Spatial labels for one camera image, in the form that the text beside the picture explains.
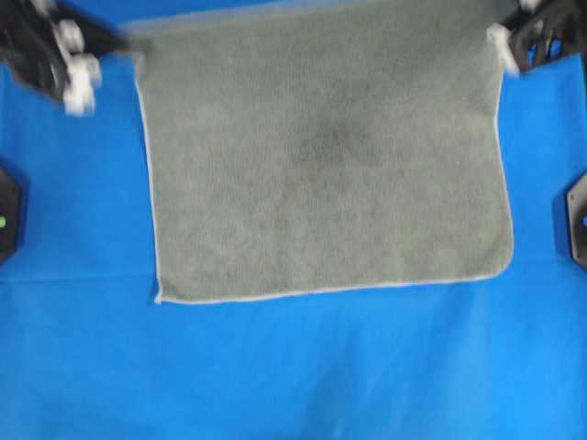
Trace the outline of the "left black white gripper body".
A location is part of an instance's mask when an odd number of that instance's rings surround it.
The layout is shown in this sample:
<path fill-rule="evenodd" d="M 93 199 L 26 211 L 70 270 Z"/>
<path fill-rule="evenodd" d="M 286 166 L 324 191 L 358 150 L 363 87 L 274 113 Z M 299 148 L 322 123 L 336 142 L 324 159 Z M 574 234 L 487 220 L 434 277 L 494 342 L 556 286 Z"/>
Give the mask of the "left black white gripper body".
<path fill-rule="evenodd" d="M 102 82 L 99 60 L 86 53 L 74 20 L 57 20 L 52 1 L 1 3 L 1 62 L 20 83 L 63 104 L 69 115 L 95 109 Z"/>

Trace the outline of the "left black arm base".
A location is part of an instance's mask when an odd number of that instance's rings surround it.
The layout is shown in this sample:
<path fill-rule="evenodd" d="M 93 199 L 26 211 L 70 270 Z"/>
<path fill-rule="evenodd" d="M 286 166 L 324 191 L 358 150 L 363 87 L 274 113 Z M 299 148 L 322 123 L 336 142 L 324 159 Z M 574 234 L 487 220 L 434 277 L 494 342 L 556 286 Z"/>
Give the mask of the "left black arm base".
<path fill-rule="evenodd" d="M 30 180 L 15 163 L 1 158 L 1 264 L 24 246 Z"/>

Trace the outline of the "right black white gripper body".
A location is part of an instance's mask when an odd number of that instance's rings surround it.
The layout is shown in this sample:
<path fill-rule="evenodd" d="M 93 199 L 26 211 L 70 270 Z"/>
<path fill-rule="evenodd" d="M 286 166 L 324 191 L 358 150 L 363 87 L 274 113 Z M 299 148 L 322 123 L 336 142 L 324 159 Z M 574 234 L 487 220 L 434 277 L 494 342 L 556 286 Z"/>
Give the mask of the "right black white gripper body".
<path fill-rule="evenodd" d="M 586 3 L 519 1 L 512 14 L 488 27 L 487 38 L 508 73 L 527 73 L 572 55 L 584 56 Z"/>

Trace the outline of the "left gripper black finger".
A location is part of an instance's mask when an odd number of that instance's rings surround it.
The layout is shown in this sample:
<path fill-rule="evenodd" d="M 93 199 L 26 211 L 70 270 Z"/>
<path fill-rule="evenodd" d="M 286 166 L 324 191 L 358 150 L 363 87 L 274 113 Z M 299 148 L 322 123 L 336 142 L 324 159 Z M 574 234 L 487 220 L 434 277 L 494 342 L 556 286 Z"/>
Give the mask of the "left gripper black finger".
<path fill-rule="evenodd" d="M 72 36 L 75 39 L 81 37 L 81 44 L 74 43 L 75 53 L 91 54 L 100 58 L 111 52 L 131 49 L 126 35 L 65 1 L 59 2 L 59 24 L 61 23 L 75 25 Z"/>

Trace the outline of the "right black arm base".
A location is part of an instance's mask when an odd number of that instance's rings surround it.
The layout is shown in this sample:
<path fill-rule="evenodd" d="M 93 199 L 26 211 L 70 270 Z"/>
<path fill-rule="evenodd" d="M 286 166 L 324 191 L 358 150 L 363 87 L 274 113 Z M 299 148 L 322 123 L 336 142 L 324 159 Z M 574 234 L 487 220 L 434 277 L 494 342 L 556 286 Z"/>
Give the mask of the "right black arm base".
<path fill-rule="evenodd" d="M 570 252 L 574 262 L 583 270 L 587 269 L 586 191 L 587 176 L 583 173 L 566 193 Z"/>

